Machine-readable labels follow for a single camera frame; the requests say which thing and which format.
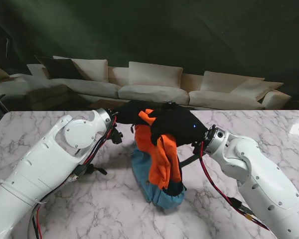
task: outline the dark gray pillow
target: dark gray pillow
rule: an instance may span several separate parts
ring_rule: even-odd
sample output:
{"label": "dark gray pillow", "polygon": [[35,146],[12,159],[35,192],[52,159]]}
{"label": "dark gray pillow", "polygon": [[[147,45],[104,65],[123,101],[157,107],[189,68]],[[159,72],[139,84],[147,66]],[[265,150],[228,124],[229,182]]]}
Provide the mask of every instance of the dark gray pillow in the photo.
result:
{"label": "dark gray pillow", "polygon": [[76,69],[71,59],[53,59],[43,56],[35,57],[43,66],[45,66],[50,75],[50,79],[64,78],[84,80],[84,77]]}

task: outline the white marble surface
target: white marble surface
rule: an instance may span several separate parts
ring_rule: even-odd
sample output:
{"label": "white marble surface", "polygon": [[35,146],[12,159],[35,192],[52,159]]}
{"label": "white marble surface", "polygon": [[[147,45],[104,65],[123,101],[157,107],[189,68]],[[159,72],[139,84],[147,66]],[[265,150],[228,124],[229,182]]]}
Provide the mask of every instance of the white marble surface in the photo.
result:
{"label": "white marble surface", "polygon": [[[87,118],[86,112],[12,112],[0,121],[0,179],[64,114]],[[216,124],[233,134],[255,139],[264,154],[277,163],[299,190],[299,111],[196,111],[207,126]],[[95,162],[107,170],[64,187],[41,209],[45,239],[273,239],[232,210],[207,181],[198,161],[183,168],[187,187],[177,209],[162,211],[145,202],[131,171],[134,137],[129,125],[119,125],[123,143],[108,141]],[[178,149],[180,160],[191,147]],[[236,182],[204,157],[211,177],[229,196],[241,199]],[[28,218],[13,232],[25,238]]]}

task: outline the orange cloth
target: orange cloth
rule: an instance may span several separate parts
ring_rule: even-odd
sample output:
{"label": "orange cloth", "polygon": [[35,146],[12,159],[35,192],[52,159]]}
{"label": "orange cloth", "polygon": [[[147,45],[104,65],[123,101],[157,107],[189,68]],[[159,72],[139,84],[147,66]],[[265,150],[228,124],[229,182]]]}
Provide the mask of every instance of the orange cloth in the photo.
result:
{"label": "orange cloth", "polygon": [[[148,117],[153,110],[141,111],[139,116],[151,125],[156,118]],[[181,175],[178,166],[176,140],[170,134],[164,134],[157,140],[157,146],[150,141],[150,126],[137,125],[135,127],[135,141],[140,151],[147,152],[151,156],[149,181],[160,189],[167,188],[169,180],[180,182]]]}

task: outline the red cable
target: red cable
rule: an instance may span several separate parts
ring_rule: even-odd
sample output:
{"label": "red cable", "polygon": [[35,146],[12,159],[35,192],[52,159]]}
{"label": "red cable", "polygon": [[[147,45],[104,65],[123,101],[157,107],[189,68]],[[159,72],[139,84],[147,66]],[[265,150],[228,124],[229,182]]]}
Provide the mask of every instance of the red cable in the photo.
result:
{"label": "red cable", "polygon": [[[232,203],[231,203],[231,201],[229,200],[229,198],[228,198],[222,191],[220,191],[220,189],[214,184],[213,180],[211,179],[211,177],[210,177],[210,175],[209,175],[209,173],[208,173],[208,171],[207,171],[207,168],[206,168],[206,166],[205,166],[205,164],[204,164],[204,161],[203,161],[203,142],[201,143],[201,149],[200,149],[200,158],[199,158],[199,161],[200,161],[200,164],[201,164],[201,166],[202,166],[202,168],[203,168],[203,171],[204,171],[204,173],[205,173],[205,175],[206,175],[208,181],[210,182],[210,184],[216,189],[216,191],[217,191],[219,194],[221,194],[221,195],[225,198],[225,200],[229,203],[230,206],[232,206],[233,209],[235,209],[239,214],[245,216],[246,213],[243,213],[243,212],[241,212],[240,210],[236,209],[236,208],[232,205]],[[259,221],[257,221],[257,220],[254,219],[254,218],[253,218],[252,222],[255,223],[255,224],[257,224],[257,225],[259,225],[260,227],[262,227],[262,228],[264,228],[264,229],[266,229],[266,230],[269,230],[268,227],[266,227],[265,225],[263,225],[262,223],[260,223]]]}
{"label": "red cable", "polygon": [[41,233],[41,228],[40,228],[40,223],[39,223],[39,209],[40,209],[40,206],[36,210],[36,227],[38,228],[38,232],[40,234],[40,239],[43,239],[42,233]]}
{"label": "red cable", "polygon": [[[114,121],[113,121],[113,123],[112,123],[112,128],[113,128],[113,126],[114,126],[114,124],[116,123],[116,116],[114,116]],[[100,146],[100,148],[104,145],[104,143],[105,143],[105,141],[108,139],[108,137],[111,135],[111,132],[112,132],[112,128],[110,129],[110,131],[108,132],[108,134],[106,135],[106,138],[105,138],[105,140],[104,140],[104,142],[101,144],[101,146]],[[83,164],[86,164],[90,159],[91,159],[91,157],[94,157],[93,156],[94,154],[92,153],[87,159],[85,159],[85,161],[84,161],[84,163]]]}

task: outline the white robotic arm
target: white robotic arm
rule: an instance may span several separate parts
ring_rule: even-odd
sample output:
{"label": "white robotic arm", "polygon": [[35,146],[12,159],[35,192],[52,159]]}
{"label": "white robotic arm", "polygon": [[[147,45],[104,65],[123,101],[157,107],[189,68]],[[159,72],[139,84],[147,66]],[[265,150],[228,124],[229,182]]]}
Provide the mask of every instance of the white robotic arm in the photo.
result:
{"label": "white robotic arm", "polygon": [[213,126],[204,152],[217,161],[254,214],[278,239],[299,239],[299,192],[253,139]]}
{"label": "white robotic arm", "polygon": [[[19,160],[13,172],[0,185],[0,239],[9,237],[16,223],[45,195],[61,184],[73,181],[73,170],[82,164],[93,147],[96,133],[104,134],[111,124],[109,114],[99,109],[91,111],[88,120],[73,120],[63,116]],[[67,153],[56,141],[64,130],[66,142],[79,149],[74,156]]]}

